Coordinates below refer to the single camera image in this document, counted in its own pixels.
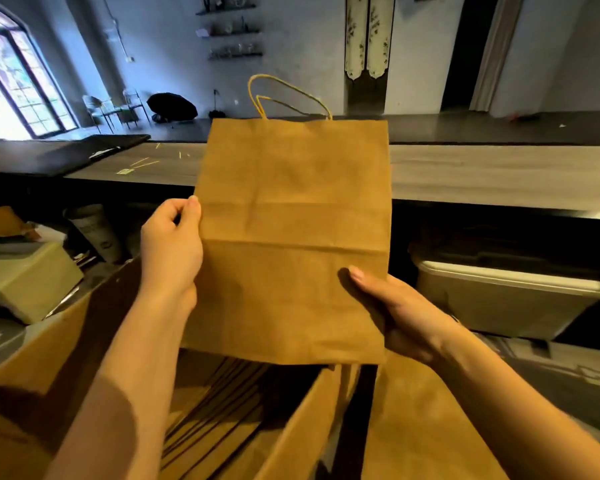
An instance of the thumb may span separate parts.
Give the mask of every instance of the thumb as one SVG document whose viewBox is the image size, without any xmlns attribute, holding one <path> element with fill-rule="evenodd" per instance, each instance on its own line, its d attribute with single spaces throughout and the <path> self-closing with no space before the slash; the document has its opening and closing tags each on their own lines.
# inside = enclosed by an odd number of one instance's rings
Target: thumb
<svg viewBox="0 0 600 480">
<path fill-rule="evenodd" d="M 403 291 L 387 280 L 381 280 L 373 274 L 362 272 L 356 266 L 349 266 L 349 275 L 360 290 L 375 296 L 385 305 L 398 305 L 401 301 Z"/>
<path fill-rule="evenodd" d="M 202 208 L 200 207 L 200 201 L 198 197 L 192 195 L 187 199 L 187 203 L 182 209 L 182 215 L 180 217 L 180 224 L 178 228 L 183 228 L 186 232 L 192 232 L 193 229 L 198 231 L 200 225 L 200 217 L 202 215 Z"/>
</svg>

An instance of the forearm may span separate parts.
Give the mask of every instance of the forearm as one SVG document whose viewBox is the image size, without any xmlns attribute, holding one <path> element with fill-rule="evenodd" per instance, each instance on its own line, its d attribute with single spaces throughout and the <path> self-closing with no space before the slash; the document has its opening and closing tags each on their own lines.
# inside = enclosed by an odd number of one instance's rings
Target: forearm
<svg viewBox="0 0 600 480">
<path fill-rule="evenodd" d="M 138 295 L 48 478 L 156 478 L 188 314 L 177 300 Z"/>
<path fill-rule="evenodd" d="M 600 444 L 471 332 L 444 340 L 432 366 L 512 480 L 600 479 Z"/>
</svg>

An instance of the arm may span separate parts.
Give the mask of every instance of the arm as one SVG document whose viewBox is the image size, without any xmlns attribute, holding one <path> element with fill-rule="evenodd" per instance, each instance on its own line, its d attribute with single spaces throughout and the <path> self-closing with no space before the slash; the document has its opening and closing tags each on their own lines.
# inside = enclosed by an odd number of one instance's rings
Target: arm
<svg viewBox="0 0 600 480">
<path fill-rule="evenodd" d="M 47 480 L 157 477 L 178 348 L 196 304 L 200 215 L 197 198 L 172 199 L 144 224 L 140 290 Z"/>
<path fill-rule="evenodd" d="M 600 480 L 600 444 L 470 331 L 406 283 L 351 267 L 396 328 L 387 347 L 433 368 L 512 480 Z"/>
</svg>

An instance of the chair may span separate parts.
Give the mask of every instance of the chair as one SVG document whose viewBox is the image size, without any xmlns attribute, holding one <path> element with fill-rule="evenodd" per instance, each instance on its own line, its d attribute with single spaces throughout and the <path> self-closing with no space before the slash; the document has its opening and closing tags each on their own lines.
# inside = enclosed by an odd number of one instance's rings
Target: chair
<svg viewBox="0 0 600 480">
<path fill-rule="evenodd" d="M 138 92 L 135 89 L 126 88 L 124 91 L 122 91 L 122 95 L 125 98 L 126 104 L 122 104 L 122 106 L 120 106 L 120 108 L 124 109 L 125 111 L 131 111 L 131 112 L 135 113 L 134 110 L 138 107 L 141 107 L 142 110 L 144 111 L 146 120 L 149 121 L 149 126 L 151 126 L 151 119 L 149 118 L 149 115 L 146 113 L 146 109 L 144 108 L 144 104 L 142 102 L 142 99 L 140 99 Z"/>
<path fill-rule="evenodd" d="M 94 96 L 82 96 L 82 101 L 87 108 L 91 120 L 96 125 L 96 128 L 98 128 L 98 133 L 102 132 L 100 131 L 100 126 L 98 125 L 96 118 L 103 118 L 107 122 L 109 131 L 113 134 L 113 123 L 110 121 L 109 117 L 112 114 L 119 114 L 122 112 L 122 108 L 115 106 L 110 99 L 101 101 Z"/>
</svg>

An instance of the wooden tabletop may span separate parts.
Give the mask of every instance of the wooden tabletop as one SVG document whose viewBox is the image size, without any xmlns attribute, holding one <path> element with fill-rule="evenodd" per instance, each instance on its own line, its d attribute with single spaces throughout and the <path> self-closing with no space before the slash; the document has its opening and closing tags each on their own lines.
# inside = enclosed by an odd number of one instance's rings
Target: wooden tabletop
<svg viewBox="0 0 600 480">
<path fill-rule="evenodd" d="M 194 186 L 205 148 L 144 143 L 67 177 Z M 396 199 L 600 211 L 600 146 L 392 144 L 390 155 Z"/>
</svg>

